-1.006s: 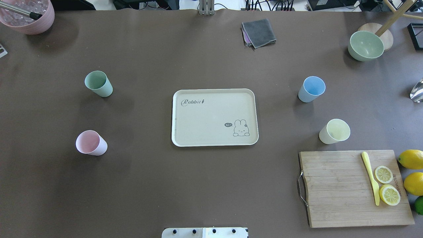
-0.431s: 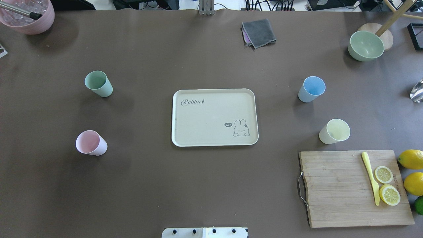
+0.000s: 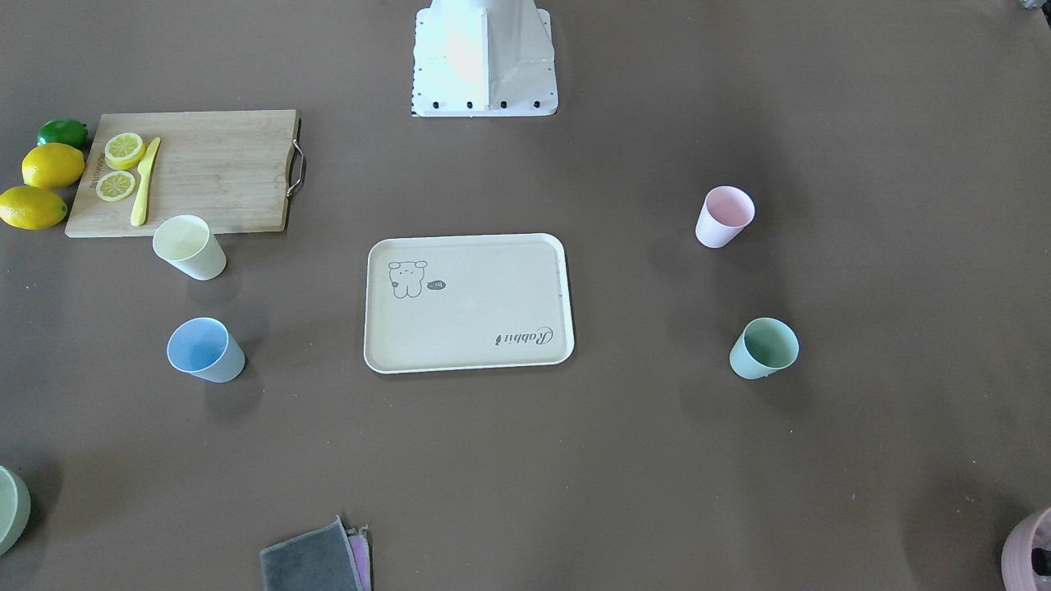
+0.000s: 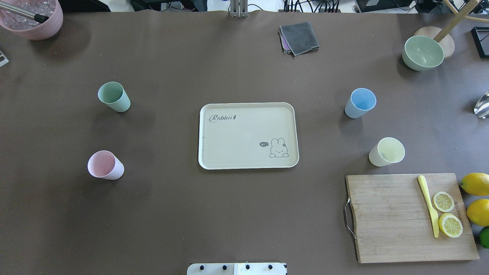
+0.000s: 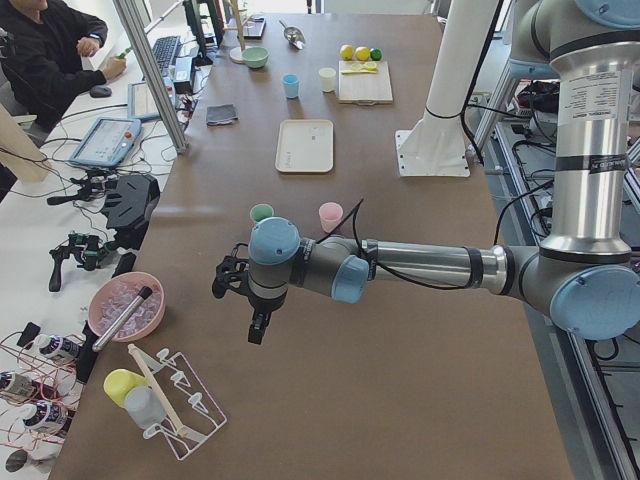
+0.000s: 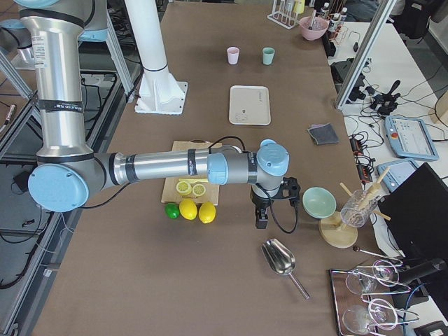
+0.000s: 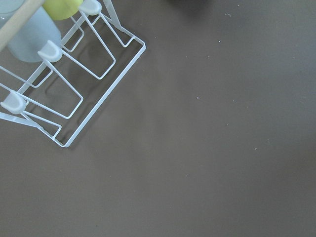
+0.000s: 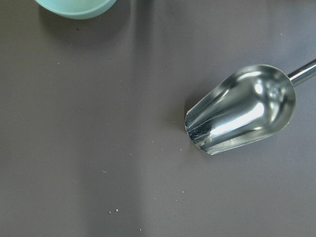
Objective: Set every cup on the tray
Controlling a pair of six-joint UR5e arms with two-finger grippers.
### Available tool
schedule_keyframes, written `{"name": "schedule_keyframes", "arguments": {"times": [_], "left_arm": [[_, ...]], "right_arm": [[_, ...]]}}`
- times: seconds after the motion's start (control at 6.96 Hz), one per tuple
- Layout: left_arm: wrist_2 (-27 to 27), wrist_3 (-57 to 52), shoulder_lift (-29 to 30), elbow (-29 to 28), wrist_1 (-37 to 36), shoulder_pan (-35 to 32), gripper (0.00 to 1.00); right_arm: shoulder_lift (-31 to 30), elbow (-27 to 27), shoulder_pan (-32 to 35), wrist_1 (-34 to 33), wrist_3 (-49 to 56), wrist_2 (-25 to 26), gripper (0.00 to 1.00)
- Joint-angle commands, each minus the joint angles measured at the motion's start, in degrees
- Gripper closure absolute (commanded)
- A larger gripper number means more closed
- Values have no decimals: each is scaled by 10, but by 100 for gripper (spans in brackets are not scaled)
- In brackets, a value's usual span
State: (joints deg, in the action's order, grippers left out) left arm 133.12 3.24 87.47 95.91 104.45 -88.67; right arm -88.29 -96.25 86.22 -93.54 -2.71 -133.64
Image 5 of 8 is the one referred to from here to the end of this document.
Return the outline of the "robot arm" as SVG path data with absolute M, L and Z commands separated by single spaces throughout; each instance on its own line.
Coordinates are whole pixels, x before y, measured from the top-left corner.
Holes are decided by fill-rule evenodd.
M 382 273 L 439 290 L 507 295 L 589 340 L 616 337 L 638 323 L 639 277 L 620 218 L 639 5 L 520 1 L 514 15 L 513 74 L 559 81 L 550 234 L 538 247 L 479 250 L 337 236 L 315 241 L 287 219 L 261 220 L 247 257 L 225 257 L 212 284 L 215 297 L 233 291 L 249 300 L 250 342 L 262 341 L 290 286 L 354 303 Z

